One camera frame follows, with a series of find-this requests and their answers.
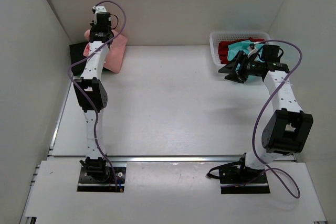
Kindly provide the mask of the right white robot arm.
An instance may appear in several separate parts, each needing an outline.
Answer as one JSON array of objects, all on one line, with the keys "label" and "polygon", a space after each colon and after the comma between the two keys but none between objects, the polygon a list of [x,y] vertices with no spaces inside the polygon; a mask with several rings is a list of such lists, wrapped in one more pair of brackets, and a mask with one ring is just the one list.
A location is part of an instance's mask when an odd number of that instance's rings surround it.
[{"label": "right white robot arm", "polygon": [[256,143],[254,126],[252,150],[245,153],[235,169],[236,178],[248,182],[258,177],[265,167],[279,157],[300,153],[313,125],[311,114],[304,113],[293,93],[289,77],[293,71],[282,63],[283,50],[277,45],[249,44],[248,52],[240,50],[219,73],[225,80],[245,83],[250,76],[260,77],[269,92],[269,98],[257,116],[259,123],[268,105],[273,114],[266,124],[260,143]]}]

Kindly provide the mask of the pink t shirt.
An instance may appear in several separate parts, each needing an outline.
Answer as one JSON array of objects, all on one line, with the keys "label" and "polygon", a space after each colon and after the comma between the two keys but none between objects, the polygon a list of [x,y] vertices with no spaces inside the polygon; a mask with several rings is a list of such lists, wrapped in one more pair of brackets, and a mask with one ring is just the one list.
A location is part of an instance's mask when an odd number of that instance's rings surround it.
[{"label": "pink t shirt", "polygon": [[128,39],[123,35],[119,35],[113,40],[103,65],[105,69],[115,74],[118,74],[121,71],[127,42]]}]

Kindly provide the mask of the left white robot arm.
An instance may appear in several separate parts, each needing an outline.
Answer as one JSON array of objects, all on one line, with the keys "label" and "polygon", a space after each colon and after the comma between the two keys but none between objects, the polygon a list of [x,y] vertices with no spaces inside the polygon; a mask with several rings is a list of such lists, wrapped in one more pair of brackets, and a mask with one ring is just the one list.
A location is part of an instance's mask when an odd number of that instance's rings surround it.
[{"label": "left white robot arm", "polygon": [[106,152],[99,141],[102,140],[101,115],[108,103],[107,92],[101,82],[109,40],[113,38],[111,14],[103,6],[93,8],[95,15],[89,31],[89,52],[83,73],[74,79],[74,89],[86,120],[87,152],[81,161],[84,174],[97,182],[105,182],[110,175],[106,165]]}]

